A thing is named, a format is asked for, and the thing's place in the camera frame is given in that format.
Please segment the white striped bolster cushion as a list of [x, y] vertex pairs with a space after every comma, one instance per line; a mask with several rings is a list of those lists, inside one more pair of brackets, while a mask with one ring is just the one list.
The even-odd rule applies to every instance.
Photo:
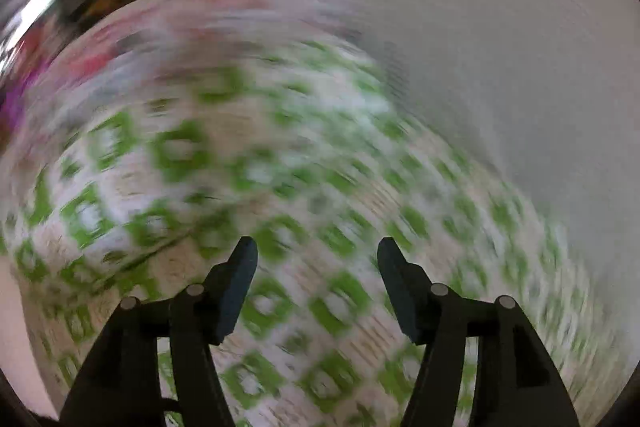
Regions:
[[559, 218], [639, 332], [639, 1], [354, 0], [403, 106]]

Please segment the pink floral pillow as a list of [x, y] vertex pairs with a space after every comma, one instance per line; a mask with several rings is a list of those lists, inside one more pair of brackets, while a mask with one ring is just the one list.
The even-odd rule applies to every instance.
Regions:
[[24, 127], [64, 90], [72, 89], [119, 57], [145, 50], [173, 49], [221, 20], [267, 17], [302, 20], [329, 31], [344, 25], [346, 0], [136, 0], [108, 14], [76, 38], [54, 42], [24, 57], [24, 65], [1, 75], [1, 143]]

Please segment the green checkered frog quilt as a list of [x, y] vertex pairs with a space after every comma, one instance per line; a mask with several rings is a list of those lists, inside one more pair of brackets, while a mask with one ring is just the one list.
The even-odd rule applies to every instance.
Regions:
[[55, 403], [122, 298], [176, 295], [244, 235], [257, 272], [212, 351], [244, 426], [399, 423], [422, 351], [378, 273], [385, 236], [461, 296], [514, 296], [582, 425], [629, 373], [561, 225], [401, 116], [334, 38], [122, 58], [56, 92], [1, 156], [1, 247]]

